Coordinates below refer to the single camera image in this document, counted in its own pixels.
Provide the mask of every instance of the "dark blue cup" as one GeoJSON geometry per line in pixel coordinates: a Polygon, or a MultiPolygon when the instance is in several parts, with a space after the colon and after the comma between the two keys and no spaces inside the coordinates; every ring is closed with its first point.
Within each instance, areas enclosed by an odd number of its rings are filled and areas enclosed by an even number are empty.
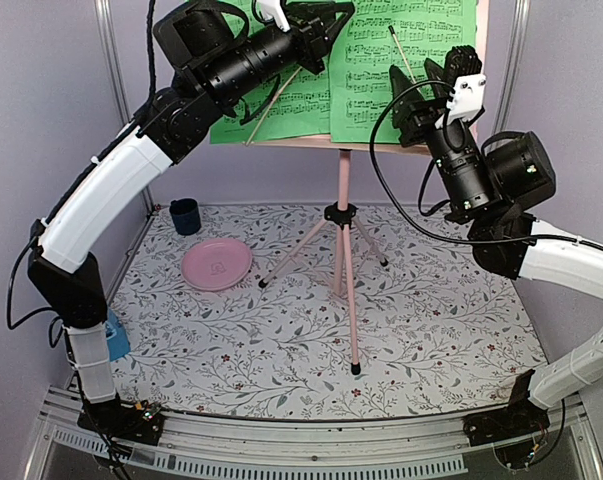
{"type": "Polygon", "coordinates": [[[194,235],[201,230],[199,204],[194,198],[173,200],[170,204],[170,216],[179,235],[194,235]]]}

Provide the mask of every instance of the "floor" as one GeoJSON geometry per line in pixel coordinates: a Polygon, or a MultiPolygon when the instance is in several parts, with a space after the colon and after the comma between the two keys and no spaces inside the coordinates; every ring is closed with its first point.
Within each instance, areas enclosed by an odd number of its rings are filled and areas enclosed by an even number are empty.
{"type": "MultiPolygon", "coordinates": [[[[510,281],[477,268],[466,247],[417,236],[390,207],[359,217],[390,265],[355,235],[362,373],[350,374],[347,303],[328,288],[328,228],[287,275],[257,284],[321,218],[315,206],[201,211],[197,235],[159,212],[113,308],[133,348],[113,365],[119,392],[202,413],[290,419],[415,416],[503,403],[514,377],[545,357],[510,281]],[[246,242],[252,270],[229,291],[201,293],[181,278],[193,245],[246,242]]],[[[442,218],[431,230],[463,236],[442,218]]]]}

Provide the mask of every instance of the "pink plate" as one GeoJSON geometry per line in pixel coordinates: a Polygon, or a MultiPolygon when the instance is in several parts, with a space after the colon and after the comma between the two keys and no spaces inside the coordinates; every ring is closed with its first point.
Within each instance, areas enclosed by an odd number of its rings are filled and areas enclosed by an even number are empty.
{"type": "Polygon", "coordinates": [[[234,238],[214,238],[192,247],[183,257],[181,273],[185,281],[204,292],[233,287],[252,265],[252,252],[234,238]]]}

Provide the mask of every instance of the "sheet music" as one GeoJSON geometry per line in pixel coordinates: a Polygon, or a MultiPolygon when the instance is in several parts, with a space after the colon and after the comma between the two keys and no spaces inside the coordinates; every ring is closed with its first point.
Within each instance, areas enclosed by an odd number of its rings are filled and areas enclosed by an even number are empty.
{"type": "MultiPolygon", "coordinates": [[[[390,65],[397,65],[407,74],[389,25],[397,32],[417,80],[426,78],[426,58],[443,66],[451,47],[474,45],[476,38],[476,0],[355,3],[357,14],[341,33],[330,58],[333,142],[368,142],[374,122],[392,99],[390,65]]],[[[388,118],[377,141],[398,143],[398,136],[388,118]]]]}
{"type": "MultiPolygon", "coordinates": [[[[250,0],[224,1],[236,5],[246,12],[250,20],[250,33],[263,28],[263,25],[252,17],[250,0]]],[[[238,32],[241,21],[236,17],[225,16],[225,18],[233,31],[238,32]]],[[[281,84],[296,69],[296,66],[286,69],[281,74],[281,84]]],[[[267,98],[273,84],[273,81],[270,81],[267,85],[257,88],[245,96],[251,111],[256,110],[267,98]]],[[[243,103],[239,103],[235,107],[235,111],[237,112],[237,118],[223,117],[212,126],[210,129],[210,141],[212,143],[240,143],[248,140],[259,120],[257,118],[247,125],[241,126],[239,125],[239,119],[243,118],[243,103]]],[[[330,81],[328,72],[325,71],[321,75],[315,76],[306,70],[302,70],[272,107],[254,141],[262,142],[329,132],[330,81]]]]}

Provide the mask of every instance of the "lavender wall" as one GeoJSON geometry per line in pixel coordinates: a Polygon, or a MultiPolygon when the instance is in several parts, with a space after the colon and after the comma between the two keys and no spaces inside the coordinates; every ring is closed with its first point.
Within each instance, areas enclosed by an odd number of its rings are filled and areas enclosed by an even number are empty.
{"type": "MultiPolygon", "coordinates": [[[[179,0],[158,2],[156,18],[179,5],[179,0]]],[[[513,7],[511,2],[492,2],[488,45],[488,109],[481,130],[490,131],[502,70],[510,38],[513,7]]],[[[145,2],[118,0],[112,3],[117,47],[130,105],[146,98],[148,73],[144,46],[145,2]]],[[[157,55],[159,85],[169,85],[171,68],[160,51],[157,55]]],[[[367,153],[353,154],[351,194],[358,202],[386,202],[367,153]]],[[[240,145],[200,145],[178,168],[171,169],[152,185],[157,201],[194,196],[203,203],[327,202],[334,201],[337,188],[337,153],[240,145]]],[[[414,202],[428,158],[381,156],[386,177],[402,200],[414,202]]],[[[444,190],[438,178],[432,179],[428,201],[438,201],[444,190]]]]}
{"type": "MultiPolygon", "coordinates": [[[[603,242],[603,0],[532,2],[508,127],[534,130],[557,173],[557,195],[535,213],[603,242]]],[[[603,325],[601,301],[531,282],[517,288],[551,360],[603,325]]],[[[603,452],[603,380],[582,397],[603,452]]]]}
{"type": "MultiPolygon", "coordinates": [[[[0,2],[0,480],[22,475],[48,385],[69,374],[63,349],[48,347],[49,317],[8,332],[9,271],[32,221],[47,214],[118,126],[93,2],[0,2]]],[[[135,202],[96,247],[106,284],[142,217],[135,202]]],[[[15,311],[42,304],[22,273],[15,311]]]]}

